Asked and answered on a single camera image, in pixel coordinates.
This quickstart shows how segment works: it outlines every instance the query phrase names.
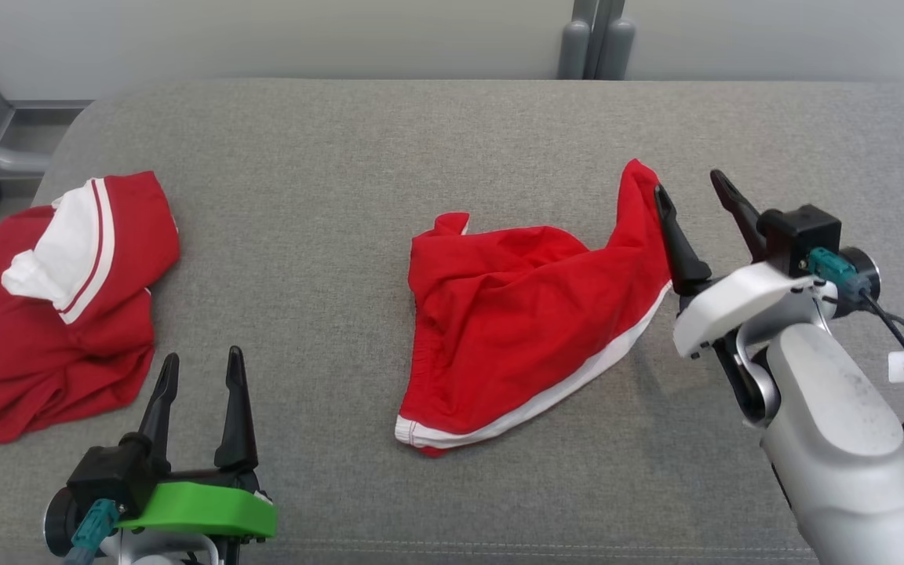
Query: couch cushion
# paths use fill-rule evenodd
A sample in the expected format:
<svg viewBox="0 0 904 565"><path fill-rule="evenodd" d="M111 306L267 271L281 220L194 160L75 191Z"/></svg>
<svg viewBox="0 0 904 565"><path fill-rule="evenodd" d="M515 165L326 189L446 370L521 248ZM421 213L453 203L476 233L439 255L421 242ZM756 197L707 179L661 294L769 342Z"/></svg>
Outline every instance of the couch cushion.
<svg viewBox="0 0 904 565"><path fill-rule="evenodd" d="M180 354L169 458L210 466L239 344L279 537L264 563L813 563L716 359L676 355L669 297L630 355L499 439L423 457L392 437L414 326L411 237L549 224L602 246L618 175L657 171L714 272L747 252L709 186L757 207L813 202L884 269L904 315L904 86L831 83L176 83L101 100L41 184L154 170L182 260L154 288L158 355ZM867 315L833 324L900 416L896 349ZM126 410L0 446L0 562L55 563L47 501Z"/></svg>

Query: robotic arm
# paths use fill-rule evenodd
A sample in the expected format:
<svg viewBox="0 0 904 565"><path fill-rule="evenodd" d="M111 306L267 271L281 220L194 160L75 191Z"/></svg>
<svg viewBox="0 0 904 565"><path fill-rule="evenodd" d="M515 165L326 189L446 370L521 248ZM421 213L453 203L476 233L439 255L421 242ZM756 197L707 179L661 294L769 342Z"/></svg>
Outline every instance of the robotic arm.
<svg viewBox="0 0 904 565"><path fill-rule="evenodd" d="M116 447L90 447L48 505L44 541L65 565L103 556L118 565L202 565L195 552L207 555L207 565L237 565L241 545L274 536L277 511L254 472L243 352L229 350L229 401L215 468L174 472L166 460L179 369L177 354L169 354L139 430Z"/></svg>
<svg viewBox="0 0 904 565"><path fill-rule="evenodd" d="M842 222L825 211L806 205L760 215L724 173L710 179L753 264L711 279L657 186L680 297L676 349L693 359L717 354L819 562L904 564L902 423L826 324L880 310L874 261L854 247L840 250Z"/></svg>

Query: clothing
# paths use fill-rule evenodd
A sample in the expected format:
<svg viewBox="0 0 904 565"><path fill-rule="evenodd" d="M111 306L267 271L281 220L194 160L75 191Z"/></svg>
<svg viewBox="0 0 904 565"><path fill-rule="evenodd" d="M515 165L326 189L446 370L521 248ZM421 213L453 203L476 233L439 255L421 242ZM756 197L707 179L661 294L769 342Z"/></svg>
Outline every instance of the clothing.
<svg viewBox="0 0 904 565"><path fill-rule="evenodd" d="M90 179L0 225L0 443L135 399L153 356L147 286L179 256L151 172Z"/></svg>
<svg viewBox="0 0 904 565"><path fill-rule="evenodd" d="M657 185L627 165L601 250L549 226L466 235L463 212L415 237L413 360L395 437L433 455L491 439L623 358L670 286Z"/></svg>

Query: red fabric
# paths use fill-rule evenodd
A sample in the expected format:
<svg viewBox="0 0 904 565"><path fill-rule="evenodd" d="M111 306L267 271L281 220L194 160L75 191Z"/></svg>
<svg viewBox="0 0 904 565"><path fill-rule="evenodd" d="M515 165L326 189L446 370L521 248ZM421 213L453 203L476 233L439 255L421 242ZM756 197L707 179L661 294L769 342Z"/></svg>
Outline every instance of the red fabric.
<svg viewBox="0 0 904 565"><path fill-rule="evenodd" d="M415 237L416 332L399 415L443 432L474 432L641 321L670 279L657 185L651 169L627 165L616 228L602 250L549 226L462 235L469 218L462 212L439 216Z"/></svg>
<svg viewBox="0 0 904 565"><path fill-rule="evenodd" d="M126 406L153 357L151 296L144 289L180 254L166 197L148 173L107 177L115 219L110 275L66 326L49 301L14 297L1 276L53 218L40 206L0 225L0 443L55 423Z"/></svg>

